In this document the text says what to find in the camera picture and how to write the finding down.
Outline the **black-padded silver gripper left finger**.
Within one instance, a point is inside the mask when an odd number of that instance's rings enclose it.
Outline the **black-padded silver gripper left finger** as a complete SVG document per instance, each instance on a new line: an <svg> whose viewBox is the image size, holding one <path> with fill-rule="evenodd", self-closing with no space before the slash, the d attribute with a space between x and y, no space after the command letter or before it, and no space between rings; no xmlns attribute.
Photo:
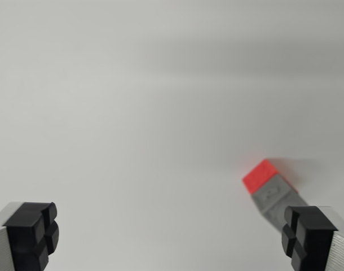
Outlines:
<svg viewBox="0 0 344 271"><path fill-rule="evenodd" d="M0 271L42 271L57 248L56 204L10 202L0 211Z"/></svg>

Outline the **black-padded silver gripper right finger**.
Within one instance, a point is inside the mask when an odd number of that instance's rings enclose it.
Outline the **black-padded silver gripper right finger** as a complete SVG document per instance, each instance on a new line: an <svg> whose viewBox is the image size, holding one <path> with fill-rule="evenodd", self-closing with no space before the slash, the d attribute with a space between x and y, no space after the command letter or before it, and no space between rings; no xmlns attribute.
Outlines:
<svg viewBox="0 0 344 271"><path fill-rule="evenodd" d="M327 206L288 206L281 232L294 270L344 270L344 219Z"/></svg>

